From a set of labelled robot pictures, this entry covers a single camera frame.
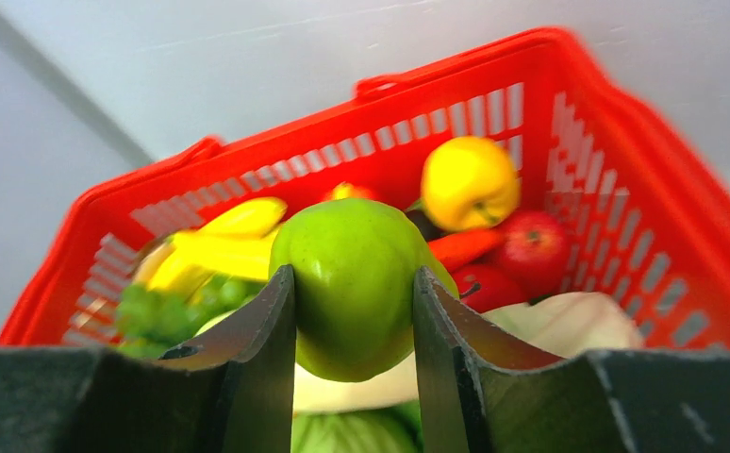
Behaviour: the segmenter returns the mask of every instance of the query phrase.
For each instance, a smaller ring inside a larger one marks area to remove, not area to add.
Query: yellow banana
[[[172,244],[173,252],[149,278],[149,290],[161,290],[189,296],[212,276],[212,272],[191,259],[189,254]]]
[[[171,244],[180,257],[210,272],[254,281],[268,281],[275,231],[264,238],[238,239],[179,231]]]
[[[148,283],[159,270],[159,266],[171,256],[174,249],[167,242],[161,243],[142,258],[132,277],[132,283]]]
[[[224,212],[199,231],[202,234],[261,238],[274,229],[287,210],[287,204],[279,198],[254,198]]]

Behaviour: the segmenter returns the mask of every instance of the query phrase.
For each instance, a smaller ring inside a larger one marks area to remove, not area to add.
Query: carrot
[[[448,272],[454,272],[499,246],[503,238],[495,229],[471,229],[431,241],[429,248]]]

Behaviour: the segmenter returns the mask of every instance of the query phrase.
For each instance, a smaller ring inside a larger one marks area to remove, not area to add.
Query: red fruit
[[[462,303],[478,313],[495,310],[507,305],[521,304],[529,298],[518,283],[512,281],[495,265],[468,264],[451,277],[462,297]]]
[[[334,189],[324,194],[322,201],[340,200],[342,198],[367,198],[379,201],[379,195],[375,191],[349,182],[342,182],[335,186]]]
[[[517,212],[499,225],[504,243],[489,260],[521,285],[530,297],[555,294],[565,276],[571,235],[542,211]]]

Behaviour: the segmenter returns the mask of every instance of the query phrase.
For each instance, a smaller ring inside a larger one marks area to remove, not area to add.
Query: lettuce
[[[419,453],[413,403],[374,411],[299,414],[290,453]]]

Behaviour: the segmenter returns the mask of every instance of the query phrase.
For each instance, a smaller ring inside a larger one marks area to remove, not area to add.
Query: red plastic basket
[[[290,215],[343,180],[408,206],[428,153],[465,134],[506,144],[523,205],[576,231],[563,291],[613,294],[650,346],[730,348],[729,192],[558,28],[361,81],[345,104],[236,143],[204,139],[93,188],[0,345],[111,342],[119,293],[151,239],[258,196],[285,199]]]

